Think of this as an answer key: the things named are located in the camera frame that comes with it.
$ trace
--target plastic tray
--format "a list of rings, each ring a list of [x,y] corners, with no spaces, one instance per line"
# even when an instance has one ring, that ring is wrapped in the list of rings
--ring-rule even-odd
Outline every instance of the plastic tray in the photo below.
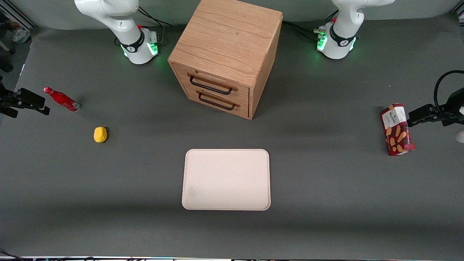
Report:
[[[182,205],[189,210],[266,210],[271,205],[265,150],[193,149],[185,155]]]

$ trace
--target red bottle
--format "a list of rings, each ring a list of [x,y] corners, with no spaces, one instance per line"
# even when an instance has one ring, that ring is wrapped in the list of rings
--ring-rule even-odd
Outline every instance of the red bottle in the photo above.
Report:
[[[44,91],[46,94],[50,95],[54,101],[66,107],[66,109],[72,112],[76,112],[81,108],[79,103],[75,102],[73,99],[69,98],[62,92],[54,91],[50,87],[45,87]]]

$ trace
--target gray wall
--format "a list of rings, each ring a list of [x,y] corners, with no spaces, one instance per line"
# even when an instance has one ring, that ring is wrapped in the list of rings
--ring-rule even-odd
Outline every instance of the gray wall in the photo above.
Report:
[[[153,17],[173,24],[186,24],[200,0],[140,0],[140,6]],[[312,21],[326,18],[335,6],[330,0],[242,0],[280,10],[289,21]],[[55,29],[105,28],[94,19],[82,15],[74,0],[11,0],[40,27]],[[449,12],[459,0],[396,0],[385,7],[365,8],[368,20],[428,18]],[[137,23],[154,25],[134,14]]]

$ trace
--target wooden cabinet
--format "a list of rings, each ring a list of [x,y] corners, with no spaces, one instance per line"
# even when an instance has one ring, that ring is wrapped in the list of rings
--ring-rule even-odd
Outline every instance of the wooden cabinet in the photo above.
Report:
[[[283,15],[202,0],[168,58],[190,100],[252,119],[276,56]]]

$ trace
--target gray table surface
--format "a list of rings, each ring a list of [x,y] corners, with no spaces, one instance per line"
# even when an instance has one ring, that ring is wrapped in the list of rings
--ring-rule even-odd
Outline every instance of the gray table surface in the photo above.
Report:
[[[161,54],[133,65],[109,30],[34,32],[17,87],[63,91],[70,113],[22,110],[0,126],[0,246],[17,255],[261,259],[464,258],[462,126],[411,129],[416,151],[389,157],[379,112],[432,102],[464,68],[456,16],[366,21],[343,60],[283,26],[252,121],[189,101]],[[439,100],[462,87],[451,75]],[[106,126],[106,143],[93,130]],[[192,148],[262,148],[263,212],[181,205]]]

